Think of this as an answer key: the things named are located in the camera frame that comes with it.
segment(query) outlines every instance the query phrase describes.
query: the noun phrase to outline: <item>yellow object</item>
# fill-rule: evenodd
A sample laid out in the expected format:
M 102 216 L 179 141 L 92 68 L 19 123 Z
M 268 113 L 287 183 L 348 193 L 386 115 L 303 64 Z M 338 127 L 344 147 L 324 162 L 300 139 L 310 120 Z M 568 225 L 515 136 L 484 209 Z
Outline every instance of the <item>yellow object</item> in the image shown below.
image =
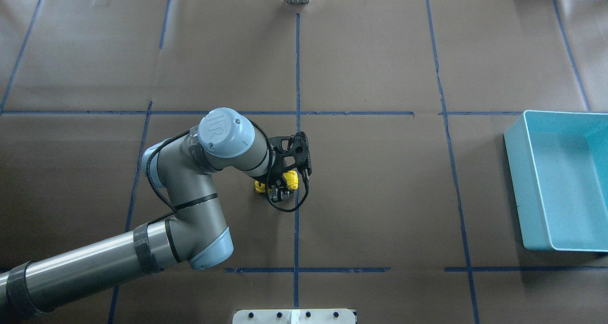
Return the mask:
M 285 180 L 287 181 L 287 187 L 289 187 L 290 190 L 295 191 L 298 189 L 298 172 L 295 172 L 294 170 L 287 171 L 283 173 L 283 177 L 285 177 Z M 266 188 L 266 186 L 263 183 L 256 181 L 255 186 L 256 192 L 264 193 L 264 189 Z

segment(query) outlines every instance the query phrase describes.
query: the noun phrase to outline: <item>black strap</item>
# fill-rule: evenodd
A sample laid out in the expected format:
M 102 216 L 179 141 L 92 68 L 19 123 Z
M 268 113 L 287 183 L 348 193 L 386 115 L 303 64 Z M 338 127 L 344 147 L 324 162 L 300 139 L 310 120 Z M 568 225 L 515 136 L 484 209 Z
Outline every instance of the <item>black strap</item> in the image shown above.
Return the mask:
M 150 242 L 148 240 L 148 224 L 142 224 L 133 230 L 133 246 L 139 265 L 147 274 L 162 272 L 162 269 L 156 263 L 152 251 L 150 251 Z
M 21 266 L 11 269 L 6 282 L 6 294 L 8 295 L 9 301 L 11 305 L 13 305 L 15 311 L 24 319 L 47 314 L 34 305 L 32 298 L 30 298 L 30 292 L 28 292 L 26 269 L 32 263 L 34 263 L 34 261 L 24 263 Z
M 210 194 L 210 195 L 205 196 L 205 197 L 201 197 L 201 198 L 198 198 L 198 199 L 195 199 L 195 200 L 187 201 L 187 202 L 185 202 L 183 204 L 180 204 L 180 205 L 176 205 L 175 209 L 177 209 L 177 210 L 186 209 L 186 208 L 189 208 L 189 207 L 193 207 L 196 204 L 203 203 L 204 201 L 215 199 L 217 197 L 218 197 L 218 194 L 213 193 L 213 194 Z

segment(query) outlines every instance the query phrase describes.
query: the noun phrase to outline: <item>teal plastic bin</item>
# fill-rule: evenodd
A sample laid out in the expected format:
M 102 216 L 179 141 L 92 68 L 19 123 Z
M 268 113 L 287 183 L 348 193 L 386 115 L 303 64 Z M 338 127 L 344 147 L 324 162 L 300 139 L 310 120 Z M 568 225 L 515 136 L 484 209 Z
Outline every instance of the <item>teal plastic bin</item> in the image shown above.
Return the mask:
M 526 110 L 504 142 L 523 245 L 608 252 L 608 114 Z

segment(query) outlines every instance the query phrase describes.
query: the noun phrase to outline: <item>metal tube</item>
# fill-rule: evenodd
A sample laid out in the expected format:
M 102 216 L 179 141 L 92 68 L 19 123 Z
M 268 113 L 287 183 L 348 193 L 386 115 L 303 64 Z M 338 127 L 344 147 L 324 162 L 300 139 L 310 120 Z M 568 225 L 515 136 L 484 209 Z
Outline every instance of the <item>metal tube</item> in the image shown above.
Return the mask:
M 150 249 L 165 268 L 173 258 L 163 222 L 148 226 Z M 50 312 L 85 296 L 144 276 L 133 243 L 133 231 L 32 263 L 26 269 L 26 283 L 32 303 Z M 8 313 L 6 292 L 9 273 L 0 275 L 0 318 Z

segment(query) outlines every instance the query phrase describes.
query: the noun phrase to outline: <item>black cable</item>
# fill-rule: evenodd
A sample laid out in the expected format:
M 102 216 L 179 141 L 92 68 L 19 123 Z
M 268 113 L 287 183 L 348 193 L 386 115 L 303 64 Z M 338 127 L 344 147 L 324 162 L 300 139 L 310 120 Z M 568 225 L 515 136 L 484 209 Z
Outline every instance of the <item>black cable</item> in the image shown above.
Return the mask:
M 173 204 L 171 204 L 171 201 L 169 201 L 169 199 L 165 198 L 165 196 L 163 196 L 163 194 L 161 194 L 161 192 L 158 190 L 158 188 L 156 187 L 156 185 L 154 185 L 154 181 L 152 180 L 152 175 L 150 174 L 150 164 L 152 163 L 152 159 L 154 158 L 154 156 L 156 156 L 158 154 L 158 152 L 161 151 L 161 149 L 163 149 L 164 147 L 166 147 L 171 142 L 174 142 L 175 140 L 178 140 L 179 138 L 188 135 L 188 133 L 190 133 L 190 130 L 185 131 L 185 132 L 181 133 L 178 136 L 174 136 L 173 138 L 170 138 L 169 140 L 166 140 L 160 146 L 158 146 L 158 148 L 154 149 L 154 151 L 148 157 L 148 161 L 146 162 L 146 178 L 148 179 L 148 183 L 152 187 L 152 190 L 154 191 L 154 193 L 156 194 L 156 196 L 158 198 L 160 198 L 163 201 L 163 203 L 167 204 L 167 207 L 169 207 L 171 209 L 170 213 L 163 215 L 163 217 L 155 219 L 151 223 L 156 223 L 159 220 L 162 220 L 162 219 L 165 219 L 165 218 L 171 216 L 172 214 L 178 213 L 178 210 L 175 209 L 175 207 L 174 207 Z
M 270 195 L 268 194 L 268 183 L 270 182 L 270 170 L 272 168 L 272 162 L 274 161 L 274 149 L 272 148 L 272 145 L 270 144 L 270 140 L 268 140 L 268 136 L 263 131 L 263 129 L 261 129 L 260 126 L 257 125 L 254 121 L 249 120 L 249 122 L 251 122 L 251 124 L 254 125 L 254 127 L 258 131 L 260 131 L 262 136 L 264 136 L 264 140 L 266 141 L 266 144 L 268 146 L 268 152 L 270 153 L 269 157 L 268 157 L 268 166 L 266 167 L 266 183 L 264 184 L 264 193 L 266 194 L 266 200 L 268 201 L 268 203 L 270 205 L 272 205 L 272 207 L 274 209 L 277 209 L 278 211 L 282 211 L 284 213 L 292 213 L 295 210 L 300 209 L 301 205 L 304 204 L 304 201 L 308 197 L 308 191 L 310 189 L 310 185 L 308 183 L 308 176 L 304 176 L 304 175 L 302 176 L 302 180 L 304 181 L 304 191 L 305 191 L 304 196 L 302 197 L 300 202 L 297 205 L 295 205 L 295 207 L 293 207 L 293 209 L 283 209 L 283 208 L 275 205 L 273 203 L 273 201 L 270 199 Z

